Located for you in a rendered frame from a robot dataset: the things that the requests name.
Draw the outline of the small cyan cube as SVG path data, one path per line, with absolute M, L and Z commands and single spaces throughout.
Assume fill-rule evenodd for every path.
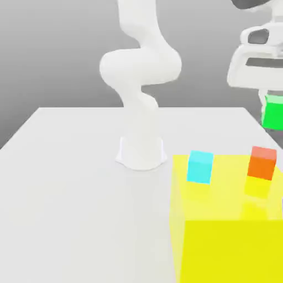
M 213 153 L 191 150 L 188 157 L 187 181 L 210 184 L 213 167 Z

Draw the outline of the small green cube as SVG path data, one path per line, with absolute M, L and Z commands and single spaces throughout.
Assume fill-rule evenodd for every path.
M 283 130 L 283 96 L 267 94 L 265 101 L 261 125 L 268 129 Z

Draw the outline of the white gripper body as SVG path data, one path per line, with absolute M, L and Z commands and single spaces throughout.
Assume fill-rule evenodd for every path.
M 283 46 L 241 45 L 232 56 L 231 87 L 283 91 Z

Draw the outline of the small orange cube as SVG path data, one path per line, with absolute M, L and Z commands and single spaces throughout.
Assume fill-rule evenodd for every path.
M 253 146 L 248 166 L 248 176 L 272 180 L 277 161 L 275 149 Z

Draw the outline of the large yellow box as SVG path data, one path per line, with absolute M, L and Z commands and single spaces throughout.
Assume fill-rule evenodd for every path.
M 244 193 L 250 157 L 216 155 L 210 184 L 172 162 L 169 225 L 177 283 L 283 283 L 283 172 L 266 199 Z

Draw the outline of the small yellow cube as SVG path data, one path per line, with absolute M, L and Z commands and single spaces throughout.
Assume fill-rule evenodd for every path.
M 271 181 L 247 176 L 244 193 L 251 197 L 266 199 L 270 192 Z

